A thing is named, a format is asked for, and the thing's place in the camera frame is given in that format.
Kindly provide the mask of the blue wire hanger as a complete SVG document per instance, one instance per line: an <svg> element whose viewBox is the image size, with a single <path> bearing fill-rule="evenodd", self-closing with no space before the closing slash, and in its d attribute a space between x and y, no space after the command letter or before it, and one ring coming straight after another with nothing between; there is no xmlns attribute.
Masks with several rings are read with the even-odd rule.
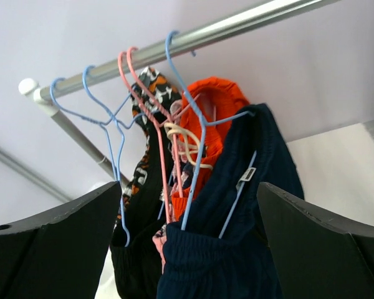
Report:
<svg viewBox="0 0 374 299"><path fill-rule="evenodd" d="M121 182L121 171L120 171L120 161L121 161L121 156L122 156L122 151L123 151L123 147L124 147L124 144L125 144L125 134L124 134L124 130L129 130L133 124L136 122L136 119L138 116L141 116L142 113L139 113L137 116L134 116L132 121L130 122L130 124L125 124L123 121L121 121L119 118L118 118L118 114L120 112L120 110L125 106L127 100L130 98L130 95L131 93L128 93L128 95L125 97L124 100L121 101L121 104L120 106L113 112L111 111L111 109L109 109L108 106L106 106L102 101L100 101L97 97L95 97L92 92L90 91L89 87L88 87L88 84L87 84L87 77L90 75L90 71L94 68L95 66L94 65L89 65L85 68L85 70L83 71L82 73L82 84L84 86L84 89L87 93L87 95L97 104L99 104L106 112L107 114L109 115L110 119L109 121L105 121L105 122L102 122L102 121L96 121L94 120L93 122L95 124L98 124L99 127L101 128L104 128L104 131L105 131L105 134L107 136L107 141L108 141L108 148L109 148L109 152L110 152L110 157L111 157L111 162L112 164L113 163L116 163L116 165L113 167L113 171L114 171L114 176L115 178L117 179L118 182ZM117 130L118 132L120 133L121 135L121 142L120 142L120 145L119 145L119 149L118 149L118 154L117 154L117 158L114 159L113 157L113 152L112 152L112 146L111 146L111 141L110 141L110 137L109 137L109 133L106 129L107 125L112 122L114 123L114 125L117 127Z"/></svg>
<svg viewBox="0 0 374 299"><path fill-rule="evenodd" d="M68 115L75 116L75 117L77 117L77 118L79 118L79 119L81 119L81 120L83 120L83 121L86 121L86 122L88 122L88 123L91 123L91 124L93 124L93 125L95 125L95 126L97 126L97 127L99 127L99 125L98 125L98 124L95 124L95 123L94 123L94 120L96 120L96 121L102 121L102 122L109 121L109 119L110 119L109 116L108 116L108 120L105 120L105 121L103 121L103 120L98 120L98 119L94 119L94 118L92 118L92 117L90 117L90 116L87 116L87 115L83 115L83 114L81 114L81 113L78 113L77 111L74 111L74 110L68 109L68 108L66 108L65 106L63 106L62 104L60 104L60 103L58 102L57 96L54 95L54 92L57 90L57 85L60 84L60 83L62 83L64 80L65 80L65 78L63 78L63 77L59 77L59 78L54 79L54 80L52 81L52 83L49 85L49 95L50 95L50 99L53 101L53 104L54 104L54 106L55 106L56 108L59 108L59 110L60 110L61 112L65 112L65 113L68 114ZM102 129L103 132L104 132L105 139L106 139L106 142L107 142L107 148L108 148L107 136L106 136L106 134L105 134L104 128L101 128L101 129ZM112 141L111 141L111 146L112 146L113 157L114 157L114 159L116 159L116 158L117 158L117 154L118 154L118 152L117 152L117 154L114 154ZM116 179L115 176L114 176L114 171L113 171L113 167L116 165L116 163L113 163L113 164L112 164L112 162L111 162L111 157L110 157L109 148L108 148L108 153L109 153L109 159L108 159L108 161L109 161L109 163L110 163L110 169L111 169L111 171L112 171L112 173L113 173L113 178L117 181L117 179ZM127 182L128 182L128 179L127 179L123 174L121 174L121 183L126 184Z"/></svg>
<svg viewBox="0 0 374 299"><path fill-rule="evenodd" d="M188 222L189 212L190 212L191 205L192 205L192 202L193 202L193 195L194 195L194 192L195 192L196 183L197 183L198 176L199 176L199 166L201 164L202 154L203 154L203 150L204 150L206 128L208 126L220 125L220 124L225 123L227 121L235 120L235 119L241 118L243 116L247 116L247 115L254 117L255 113L245 111L245 112L242 112L242 113L238 113L237 115L233 115L233 116L230 116L228 118L224 118L224 119L219 120L219 121L208 122L206 120L206 118L204 117L203 112L200 110L199 106L197 104L195 104L195 102L193 100L193 97L191 96L190 92L188 91L188 88L187 88L186 84L184 83L183 79L181 78L181 75L177 71L177 69L176 69L176 67L175 67L175 65L172 61L172 58L171 58L170 46L171 46L171 43L172 43L172 39L174 38L174 36L178 35L179 33L180 33L179 31L171 31L167 35L167 37L165 39L166 59L167 59L167 62L169 63L169 65L171 67L171 70L176 75L176 79L179 81L182 90L184 91L184 95L185 95L188 103L191 105L192 110L194 111L194 113L198 117L199 124L200 124L200 127L201 127L201 139L200 139L201 144L198 147L198 161L197 161L198 165L195 166L195 169L194 169L192 183L191 183L191 187L190 187L190 191L189 191L189 195L188 195L188 200L187 200L187 203L186 203L186 210L185 210L183 219L181 221L181 231L185 231L186 230L186 225L187 225L187 222Z"/></svg>

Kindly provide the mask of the camouflage patterned shorts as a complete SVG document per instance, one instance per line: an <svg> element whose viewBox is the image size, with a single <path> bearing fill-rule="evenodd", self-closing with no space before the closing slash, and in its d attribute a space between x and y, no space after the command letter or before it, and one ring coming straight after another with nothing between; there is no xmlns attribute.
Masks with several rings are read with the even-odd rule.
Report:
<svg viewBox="0 0 374 299"><path fill-rule="evenodd" d="M181 99L177 88L154 68L145 68L140 73L139 79L166 110L169 110L175 101ZM131 234L135 234L157 220L163 189L156 128L145 115L139 116L136 124L145 134L146 148L143 157L135 167L131 181L122 194L124 216L118 216L119 222L122 219L125 220L126 227Z"/></svg>

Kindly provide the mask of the black shorts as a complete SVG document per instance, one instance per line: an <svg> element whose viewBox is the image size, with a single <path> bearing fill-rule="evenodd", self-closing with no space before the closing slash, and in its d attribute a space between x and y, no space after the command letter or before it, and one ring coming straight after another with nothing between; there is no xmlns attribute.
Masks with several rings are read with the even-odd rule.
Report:
<svg viewBox="0 0 374 299"><path fill-rule="evenodd" d="M165 223L161 192L163 180L173 167L171 154L165 151L166 171L161 171L153 123L139 125L146 135L146 151L122 194L124 214L118 216L110 243L115 284L121 298L156 298L161 257L152 238Z"/></svg>

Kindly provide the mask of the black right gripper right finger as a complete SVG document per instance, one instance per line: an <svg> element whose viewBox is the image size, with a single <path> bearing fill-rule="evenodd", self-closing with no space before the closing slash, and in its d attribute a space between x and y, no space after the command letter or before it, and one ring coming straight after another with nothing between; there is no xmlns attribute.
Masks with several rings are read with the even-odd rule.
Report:
<svg viewBox="0 0 374 299"><path fill-rule="evenodd" d="M285 298L374 298L374 227L270 184L257 199Z"/></svg>

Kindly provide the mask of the navy blue shorts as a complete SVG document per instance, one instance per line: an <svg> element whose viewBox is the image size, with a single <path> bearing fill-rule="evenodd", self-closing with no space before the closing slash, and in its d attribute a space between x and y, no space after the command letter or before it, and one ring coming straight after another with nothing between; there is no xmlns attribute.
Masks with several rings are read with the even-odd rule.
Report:
<svg viewBox="0 0 374 299"><path fill-rule="evenodd" d="M304 197L264 103L240 109L208 182L189 212L167 226L158 298L282 298L257 202L261 182Z"/></svg>

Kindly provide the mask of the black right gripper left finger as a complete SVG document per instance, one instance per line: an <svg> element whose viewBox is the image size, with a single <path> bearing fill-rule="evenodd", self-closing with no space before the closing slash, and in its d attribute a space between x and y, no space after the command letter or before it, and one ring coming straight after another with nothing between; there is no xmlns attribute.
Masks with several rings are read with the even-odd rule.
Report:
<svg viewBox="0 0 374 299"><path fill-rule="evenodd" d="M110 182L0 225L0 298L94 298L121 193Z"/></svg>

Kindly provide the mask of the pink wire hanger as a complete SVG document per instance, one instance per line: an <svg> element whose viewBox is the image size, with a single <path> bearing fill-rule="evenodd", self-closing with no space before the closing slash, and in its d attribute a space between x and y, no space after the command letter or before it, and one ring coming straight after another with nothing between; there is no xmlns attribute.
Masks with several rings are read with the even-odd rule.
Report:
<svg viewBox="0 0 374 299"><path fill-rule="evenodd" d="M164 152L163 152L163 146L161 145L162 135L161 135L160 128L163 127L164 125L167 125L167 124L174 125L174 120L176 120L183 113L183 111L180 111L179 114L171 115L168 112L168 110L166 110L161 105L161 103L155 98L155 96L150 92L149 88L146 87L145 84L139 79L138 75L135 73L135 71L133 69L133 66L132 66L132 52L136 51L137 49L138 49L137 47L130 47L126 51L126 59L127 59L127 65L128 65L129 71L130 71L132 77L135 79L137 85L141 88L142 91L145 92L146 95L148 95L149 99L151 99L153 101L154 106L157 107L156 112L160 112L162 115L166 116L166 120L165 120L164 123L158 123L157 119L154 117L152 112L150 110L146 109L146 106L145 106L143 100L139 96L135 95L135 98L139 101L140 109L146 114L146 116L154 124L154 126L157 130L157 133L159 135L158 139L160 141L160 157L161 157L161 163L162 163L161 167L164 168L165 167L163 165L163 163L164 163L164 157L163 157ZM174 159L175 165L177 167L176 173L177 173L177 178L178 178L178 193L181 197L183 195L183 189L181 188L181 183L180 183L181 170L180 170L180 155L179 155L179 151L178 151L177 137L176 136L172 137L172 139L170 141L171 141L171 144L172 144L173 154L174 154L174 158L175 158Z"/></svg>
<svg viewBox="0 0 374 299"><path fill-rule="evenodd" d="M132 88L132 86L128 83L125 73L123 71L122 67L122 61L123 58L126 57L127 65L129 68L130 73L132 74L132 77L135 79L137 85L145 91L145 93L149 96L150 99L153 100L154 105L157 107L158 111L161 112L164 116L169 116L170 114L162 107L162 105L159 103L159 101L153 96L153 94L149 91L148 87L145 87L145 85L142 83L142 81L138 78L138 75L135 73L133 65L132 65L132 53L134 51L138 50L137 47L130 47L127 51L122 51L118 55L118 70L120 73L120 76L126 85L126 87L129 89L131 94L133 95L134 99L138 101L138 105L140 107L140 110L147 116L147 118L153 123L156 133L158 135L158 147L160 152L160 162L161 162L161 176L162 176L162 183L163 183L163 195L164 195L164 207L165 207L165 214L166 214L166 223L169 224L172 220L170 215L170 203L169 203L169 194L168 194L168 181L167 181L167 175L166 175L166 161L165 161L165 151L163 147L163 138L161 134L161 128L160 124L157 121L157 119L154 117L152 112L147 109L145 106L144 101L142 100L142 97L138 96L135 92L135 90Z"/></svg>

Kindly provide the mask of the pink patterned shorts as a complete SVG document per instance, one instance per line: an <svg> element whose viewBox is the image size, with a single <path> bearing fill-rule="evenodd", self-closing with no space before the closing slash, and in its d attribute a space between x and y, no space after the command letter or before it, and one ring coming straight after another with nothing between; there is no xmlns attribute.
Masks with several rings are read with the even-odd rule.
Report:
<svg viewBox="0 0 374 299"><path fill-rule="evenodd" d="M171 114L178 114L181 109L182 109L182 101L181 100L176 100L170 106ZM171 131L171 130L175 130L175 129L173 127L165 125L166 136L169 140L171 140L172 137L176 136L175 133L174 134L169 133L169 131ZM181 168L181 179L180 179L181 188L182 189L187 189L188 187L191 186L191 180L192 180L194 166L190 163L189 160L183 158L182 161L181 161L180 168ZM178 218L180 216L179 212L178 212L178 210L180 209L180 205L177 204L176 215L175 215L173 205L172 205L172 201L171 201L172 195L178 190L178 178L177 178L176 170L177 170L177 167L173 166L173 169L171 171L171 176L170 176L171 179L175 180L175 186L171 187L170 184L168 185L168 199L169 199L169 205L168 206L169 206L169 215L170 215L170 219L171 219L172 222L174 222L176 220L176 218ZM167 223L165 223L161 227L161 229L158 230L156 232L156 234L152 237L152 241L155 244L155 247L156 247L156 249L159 252L160 257L161 257L162 271L164 271L164 267L165 267L165 263L166 263L165 256L163 254L163 246L167 241L166 226L167 226Z"/></svg>

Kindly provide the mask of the orange shorts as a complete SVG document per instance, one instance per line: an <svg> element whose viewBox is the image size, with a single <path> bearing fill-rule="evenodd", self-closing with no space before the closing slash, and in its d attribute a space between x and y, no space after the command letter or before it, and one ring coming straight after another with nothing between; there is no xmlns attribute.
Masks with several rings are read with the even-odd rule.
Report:
<svg viewBox="0 0 374 299"><path fill-rule="evenodd" d="M249 101L241 92L238 85L232 81L210 77L192 83L188 90L191 96L198 99L195 101L199 109L202 111L205 119L209 122L214 121L212 112L205 110L209 105L213 110L216 108L216 120L221 120L235 115L242 107L247 106ZM201 126L199 119L192 108L188 108L181 116L180 126L192 132L199 140L201 139ZM204 153L201 164L208 164L213 167L218 160L224 145L225 137L231 127L231 121L209 126L206 128L206 136L204 140ZM208 182L212 173L211 168L201 168L195 185L193 200L202 190L203 186ZM183 195L180 196L178 191L171 195L175 219L178 221L186 209L188 195L191 187L182 187Z"/></svg>

